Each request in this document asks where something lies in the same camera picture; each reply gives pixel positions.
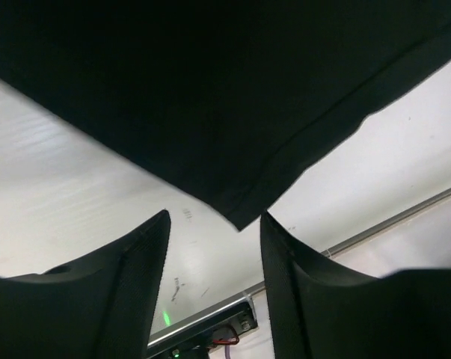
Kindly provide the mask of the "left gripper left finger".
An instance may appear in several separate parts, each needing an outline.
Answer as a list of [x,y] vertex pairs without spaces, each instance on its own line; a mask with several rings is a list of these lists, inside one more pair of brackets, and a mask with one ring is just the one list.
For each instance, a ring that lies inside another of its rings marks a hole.
[[142,358],[170,228],[161,211],[42,274],[0,278],[0,358]]

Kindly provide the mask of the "black shorts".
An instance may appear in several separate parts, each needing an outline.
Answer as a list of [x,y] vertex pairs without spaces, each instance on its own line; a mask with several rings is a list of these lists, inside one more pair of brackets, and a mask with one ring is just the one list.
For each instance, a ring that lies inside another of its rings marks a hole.
[[0,1],[0,79],[238,229],[451,60],[451,1]]

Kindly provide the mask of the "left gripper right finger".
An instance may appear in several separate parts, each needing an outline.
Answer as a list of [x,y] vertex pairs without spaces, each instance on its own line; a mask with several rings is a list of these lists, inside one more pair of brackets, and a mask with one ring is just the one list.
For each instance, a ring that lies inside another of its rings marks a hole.
[[260,247],[276,358],[451,358],[451,269],[371,277],[267,213]]

